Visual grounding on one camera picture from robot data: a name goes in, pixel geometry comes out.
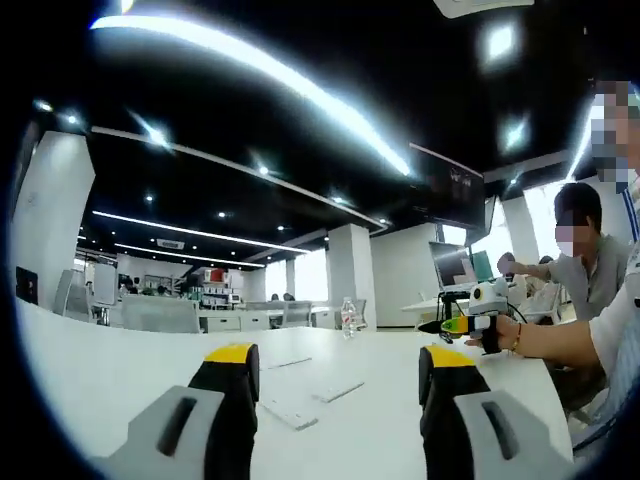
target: hand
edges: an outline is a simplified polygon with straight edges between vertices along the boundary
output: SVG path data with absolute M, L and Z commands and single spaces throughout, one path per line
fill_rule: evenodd
M 514 319 L 506 315 L 498 315 L 496 331 L 498 332 L 498 346 L 501 350 L 509 350 L 513 347 L 518 336 L 518 329 L 518 324 Z M 472 347 L 482 347 L 480 340 L 467 340 L 464 343 Z
M 502 275 L 508 275 L 510 273 L 514 273 L 513 272 L 514 263 L 516 262 L 513 261 L 513 254 L 505 253 L 500 257 L 500 260 L 498 260 L 498 271 Z

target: window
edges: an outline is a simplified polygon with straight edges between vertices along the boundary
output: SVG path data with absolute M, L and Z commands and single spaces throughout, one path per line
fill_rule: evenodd
M 553 201 L 564 184 L 564 181 L 554 182 L 524 191 L 540 258 L 545 255 L 558 258 L 560 255 L 560 249 L 556 243 L 556 216 Z
M 282 300 L 287 291 L 287 262 L 285 260 L 267 265 L 264 287 L 267 300 L 271 300 L 271 295 L 274 293 Z
M 299 255 L 295 260 L 296 300 L 325 302 L 329 299 L 327 254 L 323 249 Z
M 464 228 L 443 225 L 442 232 L 444 233 L 445 242 L 453 243 L 455 245 L 464 245 L 467 236 L 467 231 Z M 513 251 L 513 245 L 511 243 L 511 234 L 509 233 L 509 228 L 507 227 L 507 222 L 504 216 L 502 202 L 499 200 L 496 200 L 496 205 L 493 210 L 491 232 L 482 240 L 474 243 L 471 246 L 471 250 L 473 253 L 479 253 L 482 251 L 487 252 L 493 276 L 501 276 L 498 271 L 498 260 L 502 254 Z

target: gray shirt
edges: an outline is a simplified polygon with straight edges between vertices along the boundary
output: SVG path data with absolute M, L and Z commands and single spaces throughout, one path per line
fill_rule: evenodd
M 631 247 L 603 235 L 590 277 L 580 257 L 561 254 L 548 264 L 551 280 L 567 289 L 578 320 L 591 320 L 611 304 L 624 283 L 630 251 Z

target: plastic bottle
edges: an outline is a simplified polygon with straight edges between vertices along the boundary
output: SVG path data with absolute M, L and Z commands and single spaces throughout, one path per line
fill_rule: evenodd
M 342 334 L 344 338 L 352 338 L 356 332 L 358 311 L 350 297 L 344 297 L 340 316 L 342 317 Z

